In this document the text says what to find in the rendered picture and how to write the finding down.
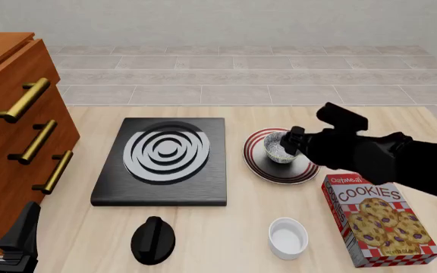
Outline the white ramekin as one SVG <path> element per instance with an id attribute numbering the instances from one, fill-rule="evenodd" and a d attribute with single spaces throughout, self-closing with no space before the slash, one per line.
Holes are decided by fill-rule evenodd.
<path id="1" fill-rule="evenodd" d="M 269 249 L 280 259 L 297 259 L 308 243 L 309 236 L 305 227 L 293 218 L 277 218 L 269 225 Z"/>

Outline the plate with red rings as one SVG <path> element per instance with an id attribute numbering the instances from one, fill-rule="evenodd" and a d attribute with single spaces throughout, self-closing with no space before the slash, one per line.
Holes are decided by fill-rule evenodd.
<path id="1" fill-rule="evenodd" d="M 283 128 L 265 128 L 252 133 L 243 146 L 242 156 L 248 168 L 262 179 L 275 184 L 301 184 L 315 177 L 320 167 L 312 163 L 304 154 L 292 161 L 281 164 L 272 161 L 264 149 L 264 138 L 275 131 L 285 131 Z"/>

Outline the red cookies box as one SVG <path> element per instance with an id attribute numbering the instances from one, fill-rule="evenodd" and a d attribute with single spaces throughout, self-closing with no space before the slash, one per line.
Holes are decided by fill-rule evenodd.
<path id="1" fill-rule="evenodd" d="M 426 265 L 437 245 L 392 184 L 329 174 L 322 192 L 356 268 Z"/>

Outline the round black stove knob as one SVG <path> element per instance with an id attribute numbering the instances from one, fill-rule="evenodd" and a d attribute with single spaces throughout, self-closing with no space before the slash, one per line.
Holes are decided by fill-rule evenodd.
<path id="1" fill-rule="evenodd" d="M 134 258 L 143 265 L 158 265 L 173 252 L 174 229 L 158 216 L 147 218 L 134 232 L 130 247 Z"/>

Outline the flat black stove plate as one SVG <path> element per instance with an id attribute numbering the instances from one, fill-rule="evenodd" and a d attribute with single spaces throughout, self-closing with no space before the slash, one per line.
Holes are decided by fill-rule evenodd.
<path id="1" fill-rule="evenodd" d="M 93 206 L 225 206 L 224 118 L 125 118 Z"/>

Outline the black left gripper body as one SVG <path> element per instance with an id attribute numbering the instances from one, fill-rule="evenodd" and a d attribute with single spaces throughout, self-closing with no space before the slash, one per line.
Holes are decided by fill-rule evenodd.
<path id="1" fill-rule="evenodd" d="M 38 252 L 9 252 L 0 254 L 0 273 L 34 273 Z"/>

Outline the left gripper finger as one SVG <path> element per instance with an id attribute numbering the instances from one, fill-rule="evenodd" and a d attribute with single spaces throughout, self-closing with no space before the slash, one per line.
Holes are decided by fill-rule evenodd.
<path id="1" fill-rule="evenodd" d="M 0 239 L 0 249 L 7 256 L 38 256 L 36 232 L 40 214 L 36 202 L 28 202 L 15 223 Z"/>

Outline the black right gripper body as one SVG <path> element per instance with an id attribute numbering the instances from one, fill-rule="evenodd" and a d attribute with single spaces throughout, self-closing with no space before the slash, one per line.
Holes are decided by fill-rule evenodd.
<path id="1" fill-rule="evenodd" d="M 301 138 L 300 151 L 316 165 L 329 165 L 326 149 L 328 135 L 329 130 L 322 130 L 318 133 L 305 133 Z"/>

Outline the black patterned bowl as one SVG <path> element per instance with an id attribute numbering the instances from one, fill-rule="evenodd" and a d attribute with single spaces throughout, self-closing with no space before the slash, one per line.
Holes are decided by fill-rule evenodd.
<path id="1" fill-rule="evenodd" d="M 292 161 L 294 161 L 300 154 L 298 150 L 296 150 L 295 154 L 293 155 L 288 154 L 285 151 L 285 148 L 281 146 L 281 139 L 285 135 L 285 131 L 275 131 L 273 133 L 269 133 L 263 140 L 264 149 L 267 156 L 276 163 L 292 163 Z"/>

